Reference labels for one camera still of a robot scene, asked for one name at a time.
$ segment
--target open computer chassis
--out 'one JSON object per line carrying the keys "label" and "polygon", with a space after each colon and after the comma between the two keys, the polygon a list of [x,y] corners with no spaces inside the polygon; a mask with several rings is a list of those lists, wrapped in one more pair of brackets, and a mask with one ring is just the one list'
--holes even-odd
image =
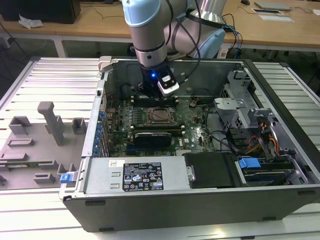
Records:
{"label": "open computer chassis", "polygon": [[251,61],[203,59],[162,103],[139,92],[139,71],[110,60],[75,191],[62,184],[86,231],[279,220],[320,197],[318,149]]}

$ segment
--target white paper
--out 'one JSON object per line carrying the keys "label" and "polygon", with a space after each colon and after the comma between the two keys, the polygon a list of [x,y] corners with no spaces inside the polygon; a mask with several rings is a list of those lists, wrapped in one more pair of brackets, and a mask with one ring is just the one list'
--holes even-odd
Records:
{"label": "white paper", "polygon": [[320,10],[313,9],[313,13],[317,16],[320,16]]}
{"label": "white paper", "polygon": [[19,14],[19,16],[20,16],[20,20],[18,21],[19,24],[21,24],[22,26],[24,26],[27,29],[40,28],[40,27],[44,26],[42,24],[41,20],[30,20],[30,19],[27,19],[27,18],[21,16],[20,14]]}
{"label": "white paper", "polygon": [[109,168],[119,168],[123,167],[125,164],[125,160],[110,160]]}
{"label": "white paper", "polygon": [[295,22],[288,16],[265,16],[265,15],[259,15],[259,16],[265,21],[292,22],[292,23]]}

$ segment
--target laptop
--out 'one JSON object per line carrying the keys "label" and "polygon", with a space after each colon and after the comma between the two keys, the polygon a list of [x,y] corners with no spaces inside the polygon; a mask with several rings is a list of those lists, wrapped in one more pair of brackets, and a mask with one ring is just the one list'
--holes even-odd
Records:
{"label": "laptop", "polygon": [[257,5],[261,9],[271,9],[271,10],[283,10],[283,11],[291,11],[292,9],[285,4],[276,3],[276,2],[265,2],[265,1],[255,1],[255,5]]}

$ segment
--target cpu socket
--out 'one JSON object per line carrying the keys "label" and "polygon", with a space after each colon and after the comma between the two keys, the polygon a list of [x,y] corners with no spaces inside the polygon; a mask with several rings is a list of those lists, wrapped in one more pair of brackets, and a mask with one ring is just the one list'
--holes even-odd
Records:
{"label": "cpu socket", "polygon": [[172,108],[148,108],[147,113],[147,126],[154,125],[174,125],[175,119]]}

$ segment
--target metal bracket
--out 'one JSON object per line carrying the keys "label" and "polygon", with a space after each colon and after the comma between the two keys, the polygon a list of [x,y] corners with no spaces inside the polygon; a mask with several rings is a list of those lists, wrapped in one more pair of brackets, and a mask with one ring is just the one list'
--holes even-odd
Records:
{"label": "metal bracket", "polygon": [[100,73],[104,73],[113,67],[113,61],[111,56],[102,56],[99,58],[98,68]]}
{"label": "metal bracket", "polygon": [[270,108],[252,108],[248,112],[248,117],[250,120],[249,125],[258,125],[258,118],[264,119],[268,118],[268,116],[271,116],[273,113],[271,112]]}

